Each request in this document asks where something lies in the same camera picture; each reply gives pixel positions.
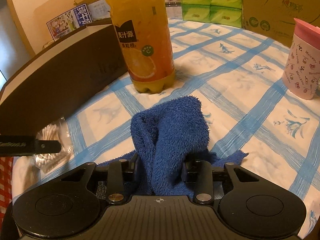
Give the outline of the blue white checked sheet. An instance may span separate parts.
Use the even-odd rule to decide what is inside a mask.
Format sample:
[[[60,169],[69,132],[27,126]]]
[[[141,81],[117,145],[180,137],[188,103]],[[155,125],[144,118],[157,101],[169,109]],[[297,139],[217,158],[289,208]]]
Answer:
[[[225,25],[170,20],[175,83],[140,94],[124,74],[82,105],[67,125],[74,152],[48,173],[15,159],[12,197],[87,161],[103,163],[133,150],[131,117],[193,95],[209,126],[209,149],[224,158],[247,153],[242,166],[296,194],[307,215],[306,237],[319,219],[319,96],[303,100],[283,85],[289,49],[268,37]]]

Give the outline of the blue milk carton box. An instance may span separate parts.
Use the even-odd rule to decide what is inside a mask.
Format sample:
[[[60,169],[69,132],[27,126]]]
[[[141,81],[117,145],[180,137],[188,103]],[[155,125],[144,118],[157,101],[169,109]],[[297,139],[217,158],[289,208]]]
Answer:
[[[47,22],[47,27],[54,41],[92,23],[91,15],[86,4],[81,4]]]

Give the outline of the green white milk carton box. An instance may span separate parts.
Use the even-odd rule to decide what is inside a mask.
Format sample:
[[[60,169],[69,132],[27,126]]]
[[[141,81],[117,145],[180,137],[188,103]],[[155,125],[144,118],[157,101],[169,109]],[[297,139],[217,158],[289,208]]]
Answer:
[[[106,3],[105,0],[99,0],[89,4],[88,9],[91,13],[92,21],[110,18],[111,7]]]

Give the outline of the blue terry towel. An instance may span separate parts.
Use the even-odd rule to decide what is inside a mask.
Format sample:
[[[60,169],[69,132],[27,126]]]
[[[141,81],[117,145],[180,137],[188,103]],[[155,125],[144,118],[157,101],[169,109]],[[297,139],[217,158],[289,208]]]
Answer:
[[[183,96],[135,114],[131,119],[135,149],[122,156],[138,154],[143,164],[138,195],[193,197],[193,190],[181,180],[185,160],[206,160],[213,167],[231,162],[240,165],[248,155],[237,150],[226,158],[208,151],[209,128],[194,96]]]

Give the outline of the orange juice bottle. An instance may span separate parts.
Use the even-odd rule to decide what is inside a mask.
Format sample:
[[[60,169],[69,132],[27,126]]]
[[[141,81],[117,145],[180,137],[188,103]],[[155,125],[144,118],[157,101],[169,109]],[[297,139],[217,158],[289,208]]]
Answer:
[[[165,0],[106,0],[135,89],[160,93],[174,82],[175,67]]]

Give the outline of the large brown cardboard box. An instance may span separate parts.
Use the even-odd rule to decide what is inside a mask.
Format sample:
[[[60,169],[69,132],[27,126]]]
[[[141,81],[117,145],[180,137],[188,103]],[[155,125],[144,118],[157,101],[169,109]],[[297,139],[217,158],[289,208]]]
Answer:
[[[319,26],[319,0],[242,0],[243,27],[291,46],[298,18]]]

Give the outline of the pink patterned cup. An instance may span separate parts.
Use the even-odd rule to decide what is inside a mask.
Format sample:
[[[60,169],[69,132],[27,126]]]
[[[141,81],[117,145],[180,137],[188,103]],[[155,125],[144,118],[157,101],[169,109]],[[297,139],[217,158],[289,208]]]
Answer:
[[[319,27],[295,19],[287,63],[282,75],[284,85],[296,96],[311,100],[319,85]]]

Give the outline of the green tissue pack stack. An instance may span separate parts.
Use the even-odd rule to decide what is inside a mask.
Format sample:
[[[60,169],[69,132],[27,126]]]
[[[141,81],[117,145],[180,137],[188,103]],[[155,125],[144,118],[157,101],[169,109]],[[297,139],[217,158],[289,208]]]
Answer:
[[[181,0],[185,21],[242,27],[242,0]]]

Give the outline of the bag of cotton swabs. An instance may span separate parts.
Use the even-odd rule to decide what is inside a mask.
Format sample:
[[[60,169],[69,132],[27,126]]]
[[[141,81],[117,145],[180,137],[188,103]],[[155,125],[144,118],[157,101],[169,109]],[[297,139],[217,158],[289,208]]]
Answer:
[[[36,136],[39,143],[33,155],[34,165],[44,174],[73,156],[73,145],[67,122],[64,118],[48,124]]]

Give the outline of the white product box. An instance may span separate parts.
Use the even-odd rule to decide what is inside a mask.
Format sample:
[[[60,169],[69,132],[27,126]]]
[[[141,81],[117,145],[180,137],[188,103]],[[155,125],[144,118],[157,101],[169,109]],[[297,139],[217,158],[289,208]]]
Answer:
[[[170,19],[182,19],[181,0],[165,0],[167,16]]]

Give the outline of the brown cardboard shoe box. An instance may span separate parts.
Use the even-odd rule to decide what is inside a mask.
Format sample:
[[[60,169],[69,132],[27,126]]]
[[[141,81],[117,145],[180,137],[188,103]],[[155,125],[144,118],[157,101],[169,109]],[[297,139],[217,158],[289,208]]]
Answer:
[[[1,134],[35,135],[126,72],[111,20],[81,27],[36,54],[5,83]]]

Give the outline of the wooden headboard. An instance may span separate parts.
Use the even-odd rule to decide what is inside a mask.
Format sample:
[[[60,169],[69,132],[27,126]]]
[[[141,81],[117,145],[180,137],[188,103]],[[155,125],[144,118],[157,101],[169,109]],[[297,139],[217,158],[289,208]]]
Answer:
[[[75,0],[7,0],[18,33],[30,56],[53,38],[47,22],[74,7]]]

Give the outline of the red white checked cloth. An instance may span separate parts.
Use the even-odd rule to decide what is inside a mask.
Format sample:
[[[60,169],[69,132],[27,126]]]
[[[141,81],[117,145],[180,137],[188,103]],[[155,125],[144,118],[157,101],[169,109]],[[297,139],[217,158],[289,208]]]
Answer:
[[[2,228],[5,213],[12,201],[12,167],[13,157],[1,157],[0,159],[0,227]]]

